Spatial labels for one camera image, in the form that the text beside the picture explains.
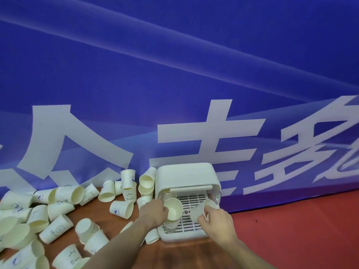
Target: red floor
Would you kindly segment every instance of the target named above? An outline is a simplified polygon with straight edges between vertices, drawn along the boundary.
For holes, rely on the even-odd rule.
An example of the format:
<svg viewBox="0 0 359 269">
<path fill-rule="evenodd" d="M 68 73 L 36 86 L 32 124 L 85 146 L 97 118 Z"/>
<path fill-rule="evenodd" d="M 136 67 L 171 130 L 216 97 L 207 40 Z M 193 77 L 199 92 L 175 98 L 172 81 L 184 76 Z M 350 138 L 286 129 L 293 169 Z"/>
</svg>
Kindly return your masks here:
<svg viewBox="0 0 359 269">
<path fill-rule="evenodd" d="M 359 190 L 232 214 L 238 237 L 277 268 L 359 268 Z"/>
</svg>

